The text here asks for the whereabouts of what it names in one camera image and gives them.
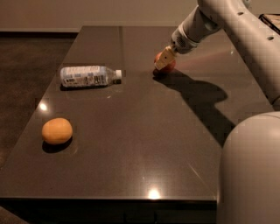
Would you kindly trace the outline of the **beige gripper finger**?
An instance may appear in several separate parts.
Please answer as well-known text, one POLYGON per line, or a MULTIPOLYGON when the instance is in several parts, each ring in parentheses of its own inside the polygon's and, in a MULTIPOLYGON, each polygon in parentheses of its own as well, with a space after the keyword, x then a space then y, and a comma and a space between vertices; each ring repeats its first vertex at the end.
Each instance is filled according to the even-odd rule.
POLYGON ((155 58, 155 68, 157 70, 162 70, 173 63, 175 59, 176 53, 174 49, 169 45, 159 54, 157 58, 155 58))

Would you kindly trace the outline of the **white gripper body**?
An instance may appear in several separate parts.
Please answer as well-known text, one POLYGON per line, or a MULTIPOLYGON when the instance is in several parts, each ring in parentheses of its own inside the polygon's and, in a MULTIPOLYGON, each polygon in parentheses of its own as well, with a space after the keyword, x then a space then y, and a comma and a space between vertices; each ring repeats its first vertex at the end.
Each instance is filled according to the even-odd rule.
POLYGON ((199 34, 187 23, 181 23, 171 35, 171 45, 176 53, 189 53, 198 46, 199 42, 199 34))

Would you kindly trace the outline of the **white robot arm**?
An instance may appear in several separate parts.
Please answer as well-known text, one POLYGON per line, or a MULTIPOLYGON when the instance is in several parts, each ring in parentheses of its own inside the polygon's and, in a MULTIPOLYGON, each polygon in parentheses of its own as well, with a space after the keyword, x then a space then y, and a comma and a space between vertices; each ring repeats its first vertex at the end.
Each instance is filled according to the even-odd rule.
POLYGON ((217 224, 280 224, 280 38, 249 10, 250 0, 197 0, 155 61, 157 70, 223 30, 243 63, 225 72, 238 99, 269 111, 246 117, 220 157, 217 224))

